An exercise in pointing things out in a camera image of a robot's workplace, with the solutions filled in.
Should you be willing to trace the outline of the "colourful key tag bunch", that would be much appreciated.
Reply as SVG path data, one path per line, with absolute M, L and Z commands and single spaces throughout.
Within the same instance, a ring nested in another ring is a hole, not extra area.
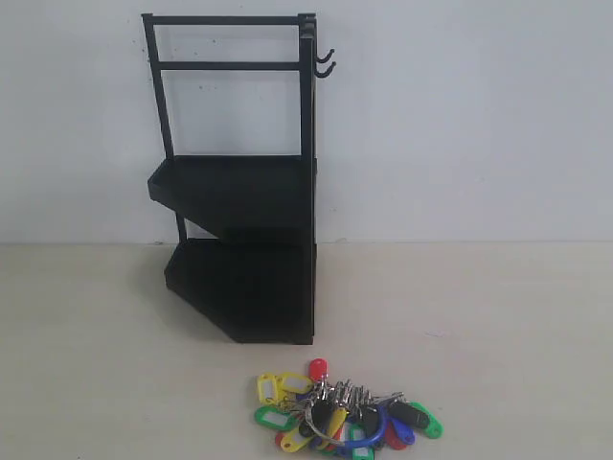
M 402 392 L 377 395 L 350 379 L 333 382 L 328 363 L 315 358 L 304 375 L 262 373 L 255 379 L 257 425 L 276 432 L 285 453 L 303 449 L 331 459 L 374 459 L 384 448 L 405 450 L 420 434 L 439 439 L 442 422 Z

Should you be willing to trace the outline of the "black two-tier metal rack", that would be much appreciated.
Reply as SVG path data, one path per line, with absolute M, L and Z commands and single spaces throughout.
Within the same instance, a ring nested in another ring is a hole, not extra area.
M 294 16 L 142 17 L 164 160 L 148 179 L 152 200 L 172 210 L 178 243 L 167 288 L 238 343 L 309 345 L 314 337 L 315 101 L 317 20 Z M 290 26 L 294 61 L 163 61 L 159 26 Z M 162 81 L 166 71 L 294 72 L 300 150 L 295 155 L 178 155 Z

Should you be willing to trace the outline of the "black metal hook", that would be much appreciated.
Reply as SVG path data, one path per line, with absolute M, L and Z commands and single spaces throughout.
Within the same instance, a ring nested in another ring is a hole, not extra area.
M 315 56 L 316 63 L 318 63 L 318 64 L 327 63 L 332 58 L 334 52 L 335 52 L 335 49 L 334 48 L 330 48 L 330 50 L 327 52 L 327 54 L 324 57 Z
M 333 72 L 334 68 L 336 66 L 336 62 L 333 61 L 331 63 L 331 65 L 325 70 L 325 71 L 319 71 L 317 69 L 314 70 L 314 75 L 316 78 L 318 79 L 325 79 L 327 77 L 329 77 L 331 75 L 331 73 Z

